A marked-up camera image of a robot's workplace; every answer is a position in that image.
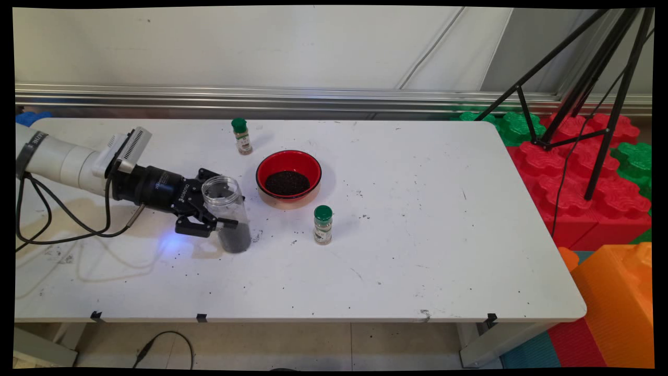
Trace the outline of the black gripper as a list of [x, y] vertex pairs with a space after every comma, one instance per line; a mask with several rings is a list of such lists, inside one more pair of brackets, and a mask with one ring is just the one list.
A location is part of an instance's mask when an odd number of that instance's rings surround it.
[[236, 229], [240, 214], [219, 217], [201, 215], [205, 202], [245, 202], [240, 183], [224, 174], [199, 169], [196, 179], [187, 179], [154, 166], [135, 166], [131, 173], [112, 173], [112, 195], [117, 201], [145, 205], [176, 216], [175, 233], [208, 238], [221, 229]]

